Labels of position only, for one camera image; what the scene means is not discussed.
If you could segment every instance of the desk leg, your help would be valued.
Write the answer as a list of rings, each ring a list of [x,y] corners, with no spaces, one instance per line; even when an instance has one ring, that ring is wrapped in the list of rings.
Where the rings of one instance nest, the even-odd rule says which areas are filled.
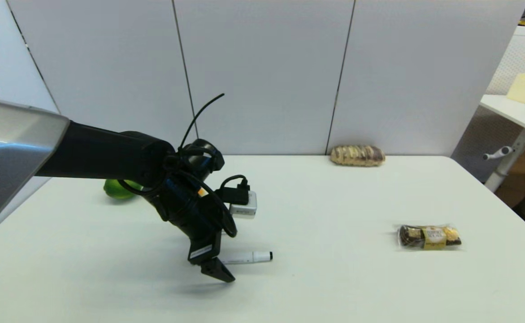
[[[512,148],[514,149],[513,153],[502,159],[502,162],[486,181],[486,188],[492,192],[495,192],[499,188],[510,169],[512,169],[513,164],[515,164],[519,156],[525,151],[525,129],[521,130],[521,133],[519,133],[517,139],[515,139]]]

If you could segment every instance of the plastic wrapper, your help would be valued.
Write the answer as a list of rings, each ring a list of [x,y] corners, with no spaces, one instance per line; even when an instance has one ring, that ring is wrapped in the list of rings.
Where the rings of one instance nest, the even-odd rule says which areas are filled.
[[[400,225],[398,244],[413,250],[459,249],[461,238],[453,225]]]

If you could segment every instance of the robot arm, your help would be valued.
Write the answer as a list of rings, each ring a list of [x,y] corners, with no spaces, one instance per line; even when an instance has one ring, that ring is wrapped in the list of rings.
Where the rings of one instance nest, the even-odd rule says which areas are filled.
[[[116,133],[0,103],[0,211],[33,175],[119,179],[189,237],[189,262],[201,266],[203,274],[232,282],[235,278],[217,258],[221,231],[236,235],[224,203],[248,204],[249,194],[248,188],[214,192],[204,184],[224,164],[222,154],[203,139],[175,151],[170,143],[143,133]],[[126,179],[143,189],[130,188]],[[209,194],[200,196],[201,188]]]

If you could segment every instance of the white desk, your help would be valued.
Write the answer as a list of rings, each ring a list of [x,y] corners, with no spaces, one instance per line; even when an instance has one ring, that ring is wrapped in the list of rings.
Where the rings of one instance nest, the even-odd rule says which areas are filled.
[[[487,95],[482,97],[480,105],[523,127],[512,145],[514,153],[505,156],[486,181],[486,187],[495,192],[512,169],[513,164],[525,151],[525,104],[509,100],[505,96]]]
[[[50,180],[0,225],[0,323],[525,322],[525,223],[454,161],[229,156],[207,182],[237,173],[259,209],[223,249],[274,260],[228,266],[232,284],[144,200]],[[453,223],[463,251],[398,251],[400,223]]]

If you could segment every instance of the black robot arm segment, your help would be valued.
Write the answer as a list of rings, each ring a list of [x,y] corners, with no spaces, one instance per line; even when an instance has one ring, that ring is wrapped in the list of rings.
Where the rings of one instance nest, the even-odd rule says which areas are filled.
[[[174,153],[166,141],[135,131],[116,133],[70,123],[59,147],[36,176],[128,179],[151,188]]]
[[[189,237],[190,263],[201,266],[203,274],[232,282],[235,278],[217,258],[221,231],[225,230],[229,237],[236,235],[236,225],[225,202],[248,204],[250,187],[214,192],[204,180],[224,166],[221,152],[203,139],[184,147],[183,144],[184,140],[175,151],[170,143],[143,133],[116,133],[71,122],[53,155],[35,175],[119,180],[124,188],[152,204],[163,221],[171,222]],[[246,183],[244,176],[239,177]],[[135,190],[124,180],[132,180],[143,188]],[[201,196],[201,188],[208,194]]]

